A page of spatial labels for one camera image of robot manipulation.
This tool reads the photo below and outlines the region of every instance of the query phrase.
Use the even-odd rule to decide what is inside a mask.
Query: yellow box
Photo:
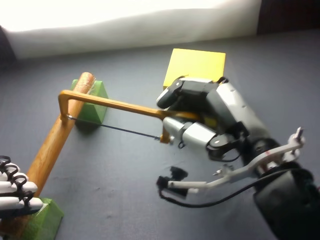
[[[163,89],[181,76],[212,79],[224,75],[226,54],[223,52],[198,51],[174,48],[163,82]]]

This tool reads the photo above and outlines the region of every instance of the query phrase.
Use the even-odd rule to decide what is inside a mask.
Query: wooden rod
[[[142,114],[146,116],[151,116],[154,118],[158,118],[160,120],[163,120],[165,117],[180,117],[180,118],[186,118],[186,119],[191,119],[195,121],[202,122],[202,118],[194,114],[192,112],[179,112],[179,111],[165,111],[165,110],[159,110],[155,108],[150,108],[146,106],[140,106],[140,105],[135,105],[135,104],[130,104],[127,102],[122,102],[122,101],[116,101],[116,100],[111,100],[108,98],[103,98],[99,96],[92,96],[88,94],[83,94],[80,92],[74,92],[70,90],[63,90],[59,96],[58,96],[58,101],[59,101],[59,107],[60,107],[60,115],[61,119],[63,122],[69,122],[68,121],[68,115],[72,115],[69,109],[69,100],[78,100],[78,101],[83,101],[86,103],[91,103],[91,104],[97,104],[113,109],[119,109],[131,113],[136,113],[136,114]],[[160,142],[161,143],[169,143],[170,142],[170,136],[169,133],[162,128],[162,135],[160,137]]]
[[[80,76],[73,91],[86,94],[92,87],[94,81],[95,77],[91,73],[84,72]],[[71,100],[67,111],[76,118],[78,117],[83,105],[83,101]],[[43,187],[45,186],[48,176],[54,167],[60,151],[63,148],[74,124],[74,121],[62,121],[61,116],[59,116],[35,156],[35,159],[27,173],[29,181],[34,182],[38,187],[38,190],[34,195],[35,197],[40,195]]]

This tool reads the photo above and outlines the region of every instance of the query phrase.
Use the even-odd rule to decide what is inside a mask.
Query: wooden stick
[[[68,114],[71,115],[72,117],[74,117],[70,112],[68,112],[68,106],[69,106],[68,102],[70,99],[83,101],[83,102],[91,103],[91,104],[97,104],[97,105],[101,105],[101,106],[105,106],[105,107],[109,107],[109,108],[113,108],[113,109],[119,109],[119,110],[131,112],[131,113],[151,116],[154,118],[158,118],[160,120],[163,120],[165,117],[173,117],[174,116],[174,117],[191,119],[191,120],[195,120],[195,121],[199,121],[199,122],[203,121],[199,115],[191,113],[191,112],[159,110],[159,109],[155,109],[155,108],[130,104],[127,102],[116,101],[116,100],[111,100],[111,99],[107,99],[107,98],[103,98],[103,97],[83,94],[80,92],[63,90],[59,94],[58,101],[59,101],[61,119],[64,122],[68,122]],[[169,133],[164,128],[162,128],[162,135],[160,137],[160,142],[166,143],[166,144],[170,142]]]
[[[81,74],[73,91],[86,94],[92,87],[95,77],[89,73]],[[68,112],[73,116],[78,116],[84,103],[82,101],[72,100],[68,105]],[[62,121],[61,116],[56,119],[44,143],[39,149],[31,167],[27,173],[30,182],[34,182],[38,190],[35,197],[38,197],[45,186],[48,176],[55,165],[61,149],[63,148],[69,133],[74,126],[74,121]],[[6,219],[1,221],[0,232],[3,235],[14,236],[20,238],[23,234],[29,216],[16,217],[14,219]]]

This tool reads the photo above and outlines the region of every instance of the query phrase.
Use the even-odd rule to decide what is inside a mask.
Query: table surface
[[[26,60],[0,73],[0,153],[27,172],[59,114],[57,96],[82,72],[102,80],[111,99],[156,107],[173,48],[226,53],[224,75],[285,144],[305,130],[301,164],[319,184],[320,31],[206,41]],[[108,109],[105,124],[159,135],[161,122]],[[241,166],[237,161],[235,167]],[[57,240],[274,240],[253,203],[253,189],[218,206],[187,209],[161,200],[155,182],[170,166],[189,181],[212,181],[220,164],[187,147],[98,128],[74,127],[41,194],[65,217]],[[226,185],[189,198],[218,200],[252,181]]]

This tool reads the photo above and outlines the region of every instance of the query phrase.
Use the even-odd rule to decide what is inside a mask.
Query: bright light
[[[9,0],[0,25],[9,32],[84,26],[172,9],[219,8],[245,0]]]

